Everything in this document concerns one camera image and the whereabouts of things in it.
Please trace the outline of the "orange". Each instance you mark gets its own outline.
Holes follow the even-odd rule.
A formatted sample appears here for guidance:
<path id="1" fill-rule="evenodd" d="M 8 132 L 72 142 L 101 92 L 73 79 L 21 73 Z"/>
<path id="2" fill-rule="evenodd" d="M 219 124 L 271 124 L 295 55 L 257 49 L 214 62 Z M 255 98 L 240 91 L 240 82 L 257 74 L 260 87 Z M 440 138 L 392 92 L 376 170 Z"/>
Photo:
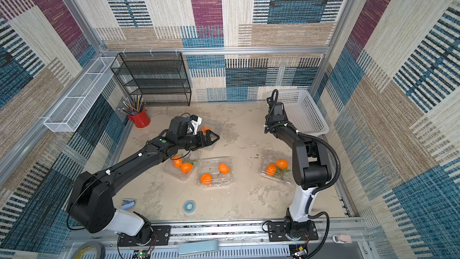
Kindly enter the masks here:
<path id="1" fill-rule="evenodd" d="M 202 127 L 202 128 L 201 128 L 201 131 L 202 131 L 203 133 L 206 133 L 207 130 L 211 130 L 211 128 L 208 127 L 208 126 L 205 126 L 205 127 Z"/>

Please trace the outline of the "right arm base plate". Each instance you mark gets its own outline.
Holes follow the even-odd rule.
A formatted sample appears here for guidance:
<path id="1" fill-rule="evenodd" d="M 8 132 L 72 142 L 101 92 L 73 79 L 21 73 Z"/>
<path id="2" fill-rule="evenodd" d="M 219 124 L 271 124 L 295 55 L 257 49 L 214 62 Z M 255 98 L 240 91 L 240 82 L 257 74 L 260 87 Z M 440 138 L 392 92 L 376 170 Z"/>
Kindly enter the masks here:
<path id="1" fill-rule="evenodd" d="M 303 223 L 266 221 L 262 224 L 262 229 L 268 233 L 270 242 L 317 241 L 319 239 L 315 222 L 312 220 Z"/>

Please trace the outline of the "orange middle container lower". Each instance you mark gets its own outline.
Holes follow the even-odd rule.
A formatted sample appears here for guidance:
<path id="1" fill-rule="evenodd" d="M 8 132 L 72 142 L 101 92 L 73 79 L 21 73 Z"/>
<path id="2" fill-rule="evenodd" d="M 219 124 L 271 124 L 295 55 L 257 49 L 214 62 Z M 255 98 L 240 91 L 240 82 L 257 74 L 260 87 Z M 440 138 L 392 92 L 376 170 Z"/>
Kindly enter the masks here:
<path id="1" fill-rule="evenodd" d="M 213 183 L 213 176 L 209 173 L 205 173 L 200 177 L 200 182 L 202 185 L 211 185 Z"/>

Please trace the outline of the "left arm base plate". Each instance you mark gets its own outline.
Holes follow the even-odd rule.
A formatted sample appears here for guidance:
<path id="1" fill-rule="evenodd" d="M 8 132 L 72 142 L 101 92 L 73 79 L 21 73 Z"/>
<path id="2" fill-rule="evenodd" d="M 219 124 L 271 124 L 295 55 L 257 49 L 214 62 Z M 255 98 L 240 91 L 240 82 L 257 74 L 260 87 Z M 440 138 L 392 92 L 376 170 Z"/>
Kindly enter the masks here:
<path id="1" fill-rule="evenodd" d="M 153 247 L 166 246 L 171 234 L 170 225 L 152 225 L 149 229 L 142 229 L 139 235 L 128 236 L 122 233 L 117 245 L 119 247 Z"/>

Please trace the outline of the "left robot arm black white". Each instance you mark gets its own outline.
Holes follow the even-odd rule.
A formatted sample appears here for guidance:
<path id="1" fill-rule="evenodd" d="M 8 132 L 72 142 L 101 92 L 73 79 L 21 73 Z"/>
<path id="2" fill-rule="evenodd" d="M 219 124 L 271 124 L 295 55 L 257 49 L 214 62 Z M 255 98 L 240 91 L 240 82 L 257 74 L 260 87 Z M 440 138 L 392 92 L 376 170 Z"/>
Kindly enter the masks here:
<path id="1" fill-rule="evenodd" d="M 188 152 L 211 146 L 220 137 L 212 130 L 195 128 L 191 118 L 176 116 L 167 130 L 146 142 L 135 154 L 112 167 L 94 174 L 78 175 L 69 197 L 67 214 L 90 233 L 113 231 L 135 245 L 153 241 L 152 223 L 144 216 L 115 208 L 113 197 L 142 173 L 174 157 L 178 151 Z"/>

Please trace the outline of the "small pink white object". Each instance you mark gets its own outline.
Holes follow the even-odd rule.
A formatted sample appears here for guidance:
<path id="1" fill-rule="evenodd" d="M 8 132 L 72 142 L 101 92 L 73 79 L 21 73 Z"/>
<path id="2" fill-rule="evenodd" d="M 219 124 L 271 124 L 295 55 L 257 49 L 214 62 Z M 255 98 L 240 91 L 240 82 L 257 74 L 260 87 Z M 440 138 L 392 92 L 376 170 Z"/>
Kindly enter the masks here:
<path id="1" fill-rule="evenodd" d="M 351 244 L 353 243 L 352 237 L 350 235 L 333 235 L 333 242 L 337 244 Z"/>

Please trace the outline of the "clear clamshell container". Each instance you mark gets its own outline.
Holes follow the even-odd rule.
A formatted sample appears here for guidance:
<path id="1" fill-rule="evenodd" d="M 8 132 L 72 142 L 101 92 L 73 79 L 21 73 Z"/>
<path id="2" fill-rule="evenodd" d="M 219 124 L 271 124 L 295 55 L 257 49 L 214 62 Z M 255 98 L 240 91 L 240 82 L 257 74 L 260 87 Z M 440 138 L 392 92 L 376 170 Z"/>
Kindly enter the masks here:
<path id="1" fill-rule="evenodd" d="M 196 133 L 196 146 L 198 148 L 209 147 L 214 145 L 220 136 L 212 131 L 212 129 L 208 126 L 202 127 Z"/>
<path id="2" fill-rule="evenodd" d="M 220 163 L 225 163 L 230 168 L 230 172 L 228 174 L 219 173 L 218 167 Z M 198 162 L 198 167 L 196 170 L 196 183 L 199 187 L 221 187 L 234 182 L 234 172 L 231 157 L 215 157 L 201 159 Z M 213 183 L 211 185 L 205 186 L 201 184 L 200 177 L 205 173 L 209 173 L 213 176 Z"/>
<path id="3" fill-rule="evenodd" d="M 198 166 L 201 151 L 179 151 L 163 166 L 163 171 L 181 181 L 187 181 Z"/>
<path id="4" fill-rule="evenodd" d="M 284 184 L 293 183 L 292 158 L 276 151 L 263 151 L 259 174 Z"/>

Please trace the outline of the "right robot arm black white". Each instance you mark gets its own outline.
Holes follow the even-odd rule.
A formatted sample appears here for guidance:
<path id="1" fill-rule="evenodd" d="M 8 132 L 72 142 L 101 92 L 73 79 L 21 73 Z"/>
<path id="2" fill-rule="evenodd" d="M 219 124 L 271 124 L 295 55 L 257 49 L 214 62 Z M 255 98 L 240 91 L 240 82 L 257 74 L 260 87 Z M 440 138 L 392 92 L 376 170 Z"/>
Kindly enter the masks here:
<path id="1" fill-rule="evenodd" d="M 317 240 L 314 220 L 325 217 L 326 231 L 329 231 L 330 217 L 325 211 L 312 214 L 313 205 L 321 191 L 333 187 L 338 181 L 340 159 L 329 143 L 302 133 L 288 120 L 279 94 L 279 90 L 275 89 L 267 98 L 268 115 L 265 117 L 264 132 L 272 134 L 292 149 L 292 174 L 297 189 L 283 220 L 283 237 L 290 241 L 303 238 Z"/>

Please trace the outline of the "orange left container upper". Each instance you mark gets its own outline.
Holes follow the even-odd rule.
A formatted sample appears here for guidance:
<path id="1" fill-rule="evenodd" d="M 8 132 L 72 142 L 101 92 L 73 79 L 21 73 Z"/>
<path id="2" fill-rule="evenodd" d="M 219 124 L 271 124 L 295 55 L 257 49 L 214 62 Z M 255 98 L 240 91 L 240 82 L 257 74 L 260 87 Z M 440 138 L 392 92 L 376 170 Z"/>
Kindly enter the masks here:
<path id="1" fill-rule="evenodd" d="M 174 168 L 180 168 L 183 165 L 182 157 L 178 155 L 174 156 L 171 162 Z"/>

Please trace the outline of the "light blue flat case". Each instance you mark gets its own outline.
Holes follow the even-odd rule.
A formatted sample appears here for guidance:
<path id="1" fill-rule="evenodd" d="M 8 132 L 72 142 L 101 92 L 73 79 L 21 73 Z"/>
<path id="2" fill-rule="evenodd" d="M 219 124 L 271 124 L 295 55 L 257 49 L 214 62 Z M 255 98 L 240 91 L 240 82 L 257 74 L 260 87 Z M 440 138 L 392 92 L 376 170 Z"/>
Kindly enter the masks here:
<path id="1" fill-rule="evenodd" d="M 178 247 L 179 256 L 215 253 L 220 250 L 218 240 L 183 243 Z"/>

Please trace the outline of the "white plastic perforated basket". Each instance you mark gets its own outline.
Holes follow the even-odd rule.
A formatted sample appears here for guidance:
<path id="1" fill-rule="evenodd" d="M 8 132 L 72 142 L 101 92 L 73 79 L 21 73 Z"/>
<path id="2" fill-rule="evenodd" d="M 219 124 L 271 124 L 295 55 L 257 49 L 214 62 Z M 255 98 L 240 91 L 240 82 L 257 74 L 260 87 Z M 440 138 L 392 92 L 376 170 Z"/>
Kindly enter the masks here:
<path id="1" fill-rule="evenodd" d="M 284 104 L 287 118 L 302 133 L 325 135 L 329 126 L 310 93 L 303 89 L 279 91 L 278 101 Z"/>

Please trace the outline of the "orange left container lower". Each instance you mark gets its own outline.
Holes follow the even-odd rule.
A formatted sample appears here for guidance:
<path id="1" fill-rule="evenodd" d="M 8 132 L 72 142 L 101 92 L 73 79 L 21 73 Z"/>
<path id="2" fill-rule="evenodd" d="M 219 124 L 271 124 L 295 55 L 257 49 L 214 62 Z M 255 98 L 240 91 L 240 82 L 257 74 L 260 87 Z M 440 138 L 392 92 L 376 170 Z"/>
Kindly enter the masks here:
<path id="1" fill-rule="evenodd" d="M 182 174 L 188 174 L 189 172 L 191 172 L 194 168 L 194 165 L 192 163 L 183 163 L 181 166 L 180 166 L 180 171 Z"/>

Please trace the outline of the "orange right container left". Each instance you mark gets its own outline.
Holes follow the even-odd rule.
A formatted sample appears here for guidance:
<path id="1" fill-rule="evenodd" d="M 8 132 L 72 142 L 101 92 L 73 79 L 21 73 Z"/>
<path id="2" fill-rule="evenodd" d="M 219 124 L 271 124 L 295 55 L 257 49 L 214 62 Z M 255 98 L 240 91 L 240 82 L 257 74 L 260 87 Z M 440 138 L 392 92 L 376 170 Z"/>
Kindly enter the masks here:
<path id="1" fill-rule="evenodd" d="M 277 166 L 275 164 L 271 163 L 267 165 L 267 168 L 265 169 L 265 174 L 267 176 L 272 177 L 276 174 L 276 172 L 277 172 Z"/>

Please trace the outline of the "grey tape roll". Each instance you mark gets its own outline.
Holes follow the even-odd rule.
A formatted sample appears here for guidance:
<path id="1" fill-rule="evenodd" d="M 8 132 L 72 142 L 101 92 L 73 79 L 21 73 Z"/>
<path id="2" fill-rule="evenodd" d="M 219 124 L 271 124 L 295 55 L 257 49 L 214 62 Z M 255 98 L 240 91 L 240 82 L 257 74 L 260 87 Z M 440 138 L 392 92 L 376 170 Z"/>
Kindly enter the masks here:
<path id="1" fill-rule="evenodd" d="M 82 259 L 88 251 L 94 251 L 96 259 L 105 259 L 105 246 L 96 241 L 82 244 L 72 253 L 71 259 Z"/>

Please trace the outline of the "red cup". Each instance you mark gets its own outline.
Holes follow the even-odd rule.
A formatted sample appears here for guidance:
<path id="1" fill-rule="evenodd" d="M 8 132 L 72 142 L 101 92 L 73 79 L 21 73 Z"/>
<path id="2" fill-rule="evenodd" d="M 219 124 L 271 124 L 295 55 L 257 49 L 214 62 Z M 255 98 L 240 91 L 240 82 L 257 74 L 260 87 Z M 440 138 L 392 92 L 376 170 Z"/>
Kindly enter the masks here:
<path id="1" fill-rule="evenodd" d="M 146 128 L 151 122 L 146 109 L 143 109 L 135 116 L 129 115 L 128 119 L 135 125 L 136 128 Z"/>

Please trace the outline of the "orange middle container right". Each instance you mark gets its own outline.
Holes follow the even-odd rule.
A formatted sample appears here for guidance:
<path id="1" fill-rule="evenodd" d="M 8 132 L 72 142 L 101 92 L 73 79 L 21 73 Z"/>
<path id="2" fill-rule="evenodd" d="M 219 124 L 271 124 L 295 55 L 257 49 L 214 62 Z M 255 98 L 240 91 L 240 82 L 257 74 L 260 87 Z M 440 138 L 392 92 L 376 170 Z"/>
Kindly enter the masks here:
<path id="1" fill-rule="evenodd" d="M 230 172 L 230 168 L 225 163 L 220 163 L 218 169 L 221 174 L 228 174 Z"/>

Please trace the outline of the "blue tape roll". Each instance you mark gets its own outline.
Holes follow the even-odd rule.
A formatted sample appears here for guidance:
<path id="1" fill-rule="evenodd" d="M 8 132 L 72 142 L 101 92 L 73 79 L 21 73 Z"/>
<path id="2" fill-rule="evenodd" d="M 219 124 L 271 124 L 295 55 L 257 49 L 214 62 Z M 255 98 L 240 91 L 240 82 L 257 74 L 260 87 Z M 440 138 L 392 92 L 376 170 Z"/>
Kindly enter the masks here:
<path id="1" fill-rule="evenodd" d="M 193 214 L 196 210 L 196 204 L 193 200 L 188 200 L 183 205 L 183 210 L 186 214 Z"/>

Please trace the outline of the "orange container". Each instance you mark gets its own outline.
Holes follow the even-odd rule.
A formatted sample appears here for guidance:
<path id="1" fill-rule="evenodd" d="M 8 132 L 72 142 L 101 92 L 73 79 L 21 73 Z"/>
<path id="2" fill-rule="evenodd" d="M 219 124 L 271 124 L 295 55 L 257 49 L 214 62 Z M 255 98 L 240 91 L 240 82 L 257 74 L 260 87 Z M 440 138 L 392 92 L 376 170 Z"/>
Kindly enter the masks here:
<path id="1" fill-rule="evenodd" d="M 228 174 L 230 172 L 230 168 L 225 163 L 220 163 L 218 169 L 221 174 Z"/>
<path id="2" fill-rule="evenodd" d="M 209 173 L 205 173 L 200 177 L 200 182 L 202 185 L 211 185 L 213 183 L 213 176 Z"/>
<path id="3" fill-rule="evenodd" d="M 174 168 L 180 168 L 183 165 L 182 157 L 178 155 L 174 156 L 171 162 Z"/>
<path id="4" fill-rule="evenodd" d="M 180 171 L 182 174 L 188 174 L 189 172 L 191 172 L 194 168 L 194 165 L 192 163 L 183 163 L 181 166 L 180 166 Z"/>
<path id="5" fill-rule="evenodd" d="M 276 161 L 276 166 L 278 169 L 288 169 L 289 168 L 289 162 L 286 161 L 285 159 L 279 159 Z"/>
<path id="6" fill-rule="evenodd" d="M 277 172 L 277 166 L 275 164 L 271 163 L 267 165 L 267 168 L 265 169 L 265 174 L 267 176 L 272 177 L 276 174 L 276 172 Z"/>

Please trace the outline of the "blue stapler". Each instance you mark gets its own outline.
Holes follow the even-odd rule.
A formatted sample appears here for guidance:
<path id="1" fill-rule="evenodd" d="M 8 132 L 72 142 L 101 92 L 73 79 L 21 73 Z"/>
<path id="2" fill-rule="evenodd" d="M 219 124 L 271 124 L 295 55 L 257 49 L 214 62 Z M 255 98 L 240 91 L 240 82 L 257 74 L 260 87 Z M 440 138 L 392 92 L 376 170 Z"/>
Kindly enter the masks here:
<path id="1" fill-rule="evenodd" d="M 135 207 L 135 205 L 136 205 L 135 199 L 122 199 L 121 209 L 127 211 Z"/>

